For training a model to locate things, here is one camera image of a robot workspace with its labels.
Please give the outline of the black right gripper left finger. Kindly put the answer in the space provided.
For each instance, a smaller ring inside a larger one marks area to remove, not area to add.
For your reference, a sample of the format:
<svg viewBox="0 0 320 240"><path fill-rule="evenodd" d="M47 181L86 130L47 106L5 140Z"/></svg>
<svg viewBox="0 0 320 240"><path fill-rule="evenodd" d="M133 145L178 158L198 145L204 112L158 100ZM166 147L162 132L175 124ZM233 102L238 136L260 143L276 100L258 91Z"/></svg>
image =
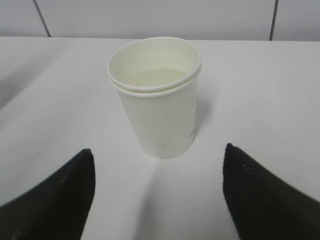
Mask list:
<svg viewBox="0 0 320 240"><path fill-rule="evenodd" d="M83 149L41 183L0 207L2 240L79 240L96 189L94 156Z"/></svg>

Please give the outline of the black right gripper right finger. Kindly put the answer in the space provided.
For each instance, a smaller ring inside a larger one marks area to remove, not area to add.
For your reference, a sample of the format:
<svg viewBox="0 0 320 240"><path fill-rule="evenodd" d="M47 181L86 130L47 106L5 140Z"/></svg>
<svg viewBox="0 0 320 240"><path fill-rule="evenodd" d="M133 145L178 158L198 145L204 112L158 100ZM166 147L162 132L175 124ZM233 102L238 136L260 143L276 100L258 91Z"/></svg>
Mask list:
<svg viewBox="0 0 320 240"><path fill-rule="evenodd" d="M320 203L226 145L223 195L241 240L318 240Z"/></svg>

